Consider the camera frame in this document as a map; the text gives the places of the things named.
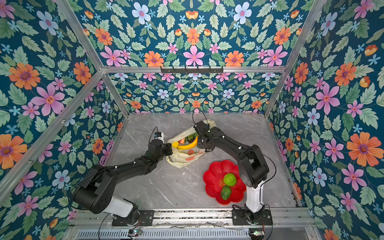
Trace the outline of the dark green fake avocado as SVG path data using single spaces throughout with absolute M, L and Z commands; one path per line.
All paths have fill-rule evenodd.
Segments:
M 230 186 L 223 186 L 221 190 L 221 199 L 226 201 L 230 198 L 232 194 L 232 189 Z

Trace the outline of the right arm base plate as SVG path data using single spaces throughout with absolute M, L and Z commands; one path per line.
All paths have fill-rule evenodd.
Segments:
M 248 208 L 241 208 L 238 205 L 232 205 L 232 221 L 234 226 L 272 226 L 273 218 L 269 205 L 262 206 L 261 210 L 253 213 Z

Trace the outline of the green fake lime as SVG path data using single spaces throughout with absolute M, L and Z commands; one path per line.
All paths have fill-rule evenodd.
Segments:
M 223 177 L 223 182 L 226 186 L 233 187 L 237 184 L 236 175 L 233 173 L 228 173 Z

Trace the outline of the red flower-shaped plate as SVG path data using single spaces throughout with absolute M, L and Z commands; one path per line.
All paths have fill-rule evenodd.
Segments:
M 231 187 L 232 194 L 228 200 L 224 201 L 221 199 L 221 190 L 223 186 L 226 186 L 223 182 L 223 177 L 228 173 L 236 175 L 237 184 Z M 209 166 L 209 169 L 204 173 L 203 180 L 206 184 L 205 190 L 207 195 L 216 199 L 220 205 L 225 206 L 231 203 L 239 203 L 245 196 L 246 185 L 240 178 L 239 168 L 229 160 L 213 162 Z

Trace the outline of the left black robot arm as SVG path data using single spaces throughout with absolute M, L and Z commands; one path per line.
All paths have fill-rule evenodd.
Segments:
M 116 166 L 96 166 L 79 184 L 73 195 L 75 203 L 94 213 L 108 213 L 128 218 L 137 205 L 114 196 L 116 185 L 134 177 L 151 173 L 166 156 L 173 154 L 172 145 L 162 140 L 152 140 L 148 150 L 132 162 Z

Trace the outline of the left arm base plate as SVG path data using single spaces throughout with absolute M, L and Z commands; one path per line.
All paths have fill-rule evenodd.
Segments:
M 114 216 L 113 227 L 150 227 L 155 216 L 154 210 L 134 210 L 127 217 Z

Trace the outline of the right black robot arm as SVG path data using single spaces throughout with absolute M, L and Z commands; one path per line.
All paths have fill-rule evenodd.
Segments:
M 236 160 L 240 179 L 247 186 L 245 218 L 249 223 L 255 224 L 262 218 L 265 210 L 264 184 L 270 171 L 260 148 L 241 144 L 228 137 L 221 129 L 209 127 L 204 121 L 196 123 L 194 129 L 198 135 L 198 148 L 208 152 L 219 148 Z

